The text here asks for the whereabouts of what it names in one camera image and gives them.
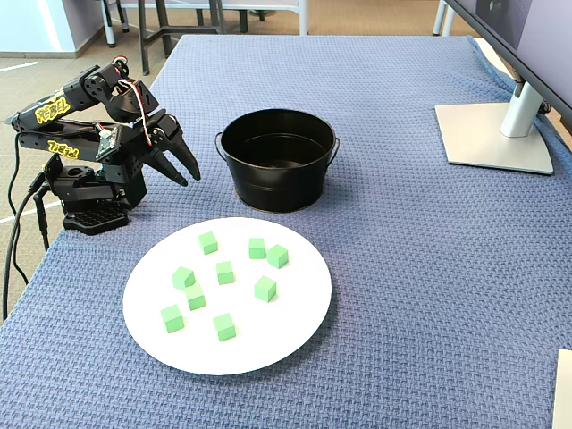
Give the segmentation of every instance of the yellow label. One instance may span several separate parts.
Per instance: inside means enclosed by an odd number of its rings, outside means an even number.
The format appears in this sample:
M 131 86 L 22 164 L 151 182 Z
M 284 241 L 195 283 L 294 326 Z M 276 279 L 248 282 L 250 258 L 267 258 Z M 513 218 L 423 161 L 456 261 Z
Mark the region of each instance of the yellow label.
M 36 109 L 36 112 L 34 112 L 34 114 L 36 114 L 36 119 L 38 120 L 38 123 L 52 121 L 60 114 L 65 114 L 68 110 L 72 108 L 68 103 L 68 101 L 65 99 L 65 97 L 59 97 L 59 98 L 56 97 L 57 95 L 50 98 L 50 100 L 53 101 L 45 105 L 42 105 L 41 107 Z
M 49 151 L 54 152 L 55 154 L 65 156 L 66 158 L 70 159 L 78 159 L 78 156 L 80 156 L 79 149 L 68 146 L 65 143 L 58 143 L 55 140 L 48 140 L 47 144 L 50 146 Z

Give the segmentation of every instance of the monitor stand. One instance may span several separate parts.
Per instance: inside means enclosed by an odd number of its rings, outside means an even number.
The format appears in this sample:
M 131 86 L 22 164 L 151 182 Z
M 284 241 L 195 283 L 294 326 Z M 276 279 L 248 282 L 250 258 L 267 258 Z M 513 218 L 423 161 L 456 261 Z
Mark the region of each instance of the monitor stand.
M 552 174 L 552 161 L 534 125 L 543 97 L 527 82 L 510 103 L 437 105 L 450 164 Z

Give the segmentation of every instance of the metal bucket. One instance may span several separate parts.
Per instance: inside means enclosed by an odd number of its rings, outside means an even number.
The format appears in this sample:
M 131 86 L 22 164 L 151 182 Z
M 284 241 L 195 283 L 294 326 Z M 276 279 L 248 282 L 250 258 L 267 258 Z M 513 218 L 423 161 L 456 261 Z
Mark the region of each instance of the metal bucket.
M 242 201 L 277 213 L 299 210 L 320 198 L 326 171 L 340 148 L 327 122 L 283 109 L 241 116 L 216 135 L 215 144 Z

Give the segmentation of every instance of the green cube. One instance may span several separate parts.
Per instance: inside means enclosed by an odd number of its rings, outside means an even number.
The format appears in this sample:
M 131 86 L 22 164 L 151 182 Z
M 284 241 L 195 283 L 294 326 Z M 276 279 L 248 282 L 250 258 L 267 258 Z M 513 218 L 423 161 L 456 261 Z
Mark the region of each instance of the green cube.
M 276 295 L 276 282 L 263 275 L 262 279 L 254 285 L 254 296 L 270 302 L 274 295 Z
M 186 290 L 189 286 L 195 284 L 195 274 L 189 268 L 179 267 L 172 276 L 172 285 L 179 290 Z
M 216 241 L 215 235 L 212 232 L 207 232 L 206 234 L 198 236 L 198 242 L 200 247 L 203 249 L 203 253 L 208 255 L 218 250 L 218 242 Z
M 163 318 L 163 323 L 167 332 L 175 332 L 185 327 L 185 323 L 182 321 L 181 311 L 177 306 L 170 306 L 161 310 L 161 317 Z
M 196 310 L 197 308 L 201 308 L 206 305 L 205 294 L 203 293 L 203 288 L 200 287 L 200 284 L 195 283 L 188 287 L 185 293 L 187 294 L 187 303 L 191 310 Z
M 264 259 L 266 257 L 264 239 L 250 239 L 248 242 L 250 259 Z
M 219 315 L 213 319 L 214 328 L 218 334 L 219 341 L 226 341 L 230 338 L 236 337 L 236 330 L 234 329 L 234 322 L 231 315 Z
M 216 264 L 216 276 L 218 284 L 234 283 L 234 273 L 230 262 L 219 262 Z
M 276 268 L 282 268 L 288 264 L 288 250 L 277 244 L 268 250 L 268 262 Z

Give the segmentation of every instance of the robotic arm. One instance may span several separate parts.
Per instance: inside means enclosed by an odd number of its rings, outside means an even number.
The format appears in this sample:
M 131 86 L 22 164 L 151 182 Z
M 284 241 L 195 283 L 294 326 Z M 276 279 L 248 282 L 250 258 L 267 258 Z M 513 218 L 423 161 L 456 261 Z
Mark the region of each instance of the robotic arm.
M 127 58 L 115 57 L 94 66 L 53 95 L 29 105 L 7 120 L 18 132 L 21 147 L 54 153 L 44 175 L 63 201 L 63 226 L 97 234 L 127 224 L 126 211 L 147 193 L 142 165 L 147 164 L 181 186 L 186 179 L 164 155 L 170 151 L 195 180 L 197 160 L 182 137 L 176 118 L 156 110 L 157 100 L 140 80 L 131 80 Z M 102 103 L 116 122 L 63 119 Z M 60 156 L 101 163 L 64 167 Z

